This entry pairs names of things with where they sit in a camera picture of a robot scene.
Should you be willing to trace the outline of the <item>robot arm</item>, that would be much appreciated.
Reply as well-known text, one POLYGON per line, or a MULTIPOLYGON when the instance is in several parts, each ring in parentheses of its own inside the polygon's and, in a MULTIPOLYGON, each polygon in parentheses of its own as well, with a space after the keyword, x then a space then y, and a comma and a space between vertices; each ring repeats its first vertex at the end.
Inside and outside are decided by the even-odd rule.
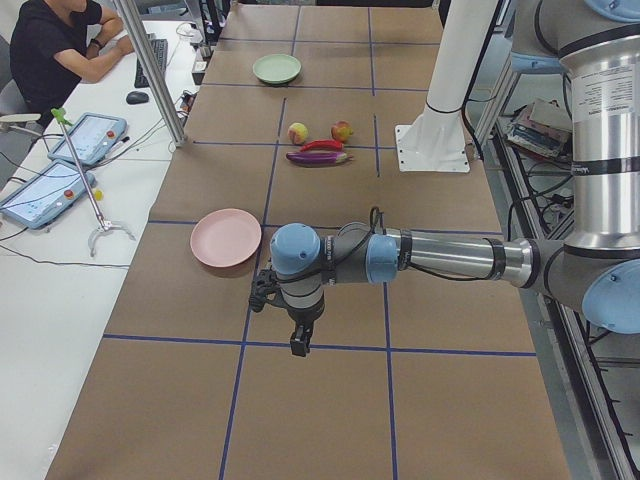
POLYGON ((564 240, 455 238, 351 223, 320 237, 279 228, 264 271, 270 304, 294 320, 293 354, 309 352, 325 284, 383 283, 407 268, 459 281, 533 289, 616 333, 639 330, 639 5, 523 1, 512 65, 565 70, 572 87, 574 225, 564 240))

